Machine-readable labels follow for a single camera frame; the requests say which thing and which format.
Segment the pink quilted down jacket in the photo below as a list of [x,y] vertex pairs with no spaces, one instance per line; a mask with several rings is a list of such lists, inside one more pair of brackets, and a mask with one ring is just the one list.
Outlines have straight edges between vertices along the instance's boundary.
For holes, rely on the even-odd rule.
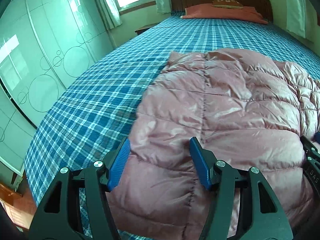
[[211,195],[189,140],[234,168],[259,168],[292,227],[319,211],[303,175],[300,137],[319,131],[319,81],[294,62],[243,49],[172,52],[137,108],[131,153],[107,196],[117,228],[153,239],[197,239]]

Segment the blue plaid bed sheet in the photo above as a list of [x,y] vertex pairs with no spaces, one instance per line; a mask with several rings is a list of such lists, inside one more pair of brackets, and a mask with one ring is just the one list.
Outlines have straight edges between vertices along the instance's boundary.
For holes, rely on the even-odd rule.
[[106,55],[47,112],[25,157],[36,203],[60,168],[85,168],[129,137],[144,93],[172,52],[251,50],[275,61],[294,62],[319,81],[319,57],[274,24],[180,16],[173,14]]

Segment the wooden bedside table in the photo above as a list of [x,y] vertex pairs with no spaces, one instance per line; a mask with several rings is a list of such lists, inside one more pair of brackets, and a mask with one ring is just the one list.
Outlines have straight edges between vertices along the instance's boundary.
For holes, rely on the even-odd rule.
[[142,26],[142,27],[136,29],[135,33],[137,35],[140,35],[140,34],[144,33],[145,31],[149,30],[150,28],[155,27],[156,25],[158,25],[158,23],[153,23],[153,24],[148,24],[148,25]]

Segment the red pillow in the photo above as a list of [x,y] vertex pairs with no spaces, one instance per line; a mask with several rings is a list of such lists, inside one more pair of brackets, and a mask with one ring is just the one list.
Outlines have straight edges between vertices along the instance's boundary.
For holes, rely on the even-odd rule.
[[241,9],[229,9],[214,7],[212,4],[199,4],[185,8],[185,15],[181,19],[192,18],[214,18],[227,20],[241,20],[253,23],[268,25],[263,16],[258,13],[255,7],[242,7]]

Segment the white glossy wardrobe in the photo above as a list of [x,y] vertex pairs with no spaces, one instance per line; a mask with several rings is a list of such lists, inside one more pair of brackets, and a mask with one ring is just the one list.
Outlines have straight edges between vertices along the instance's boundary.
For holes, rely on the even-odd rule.
[[11,0],[1,16],[1,162],[18,175],[63,92],[113,49],[94,0]]

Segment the embroidered cushion on pillow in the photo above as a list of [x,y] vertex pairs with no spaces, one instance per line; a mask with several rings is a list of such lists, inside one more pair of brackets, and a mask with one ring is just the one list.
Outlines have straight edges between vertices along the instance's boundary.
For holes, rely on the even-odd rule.
[[244,7],[236,0],[213,0],[213,6],[227,9],[242,9]]

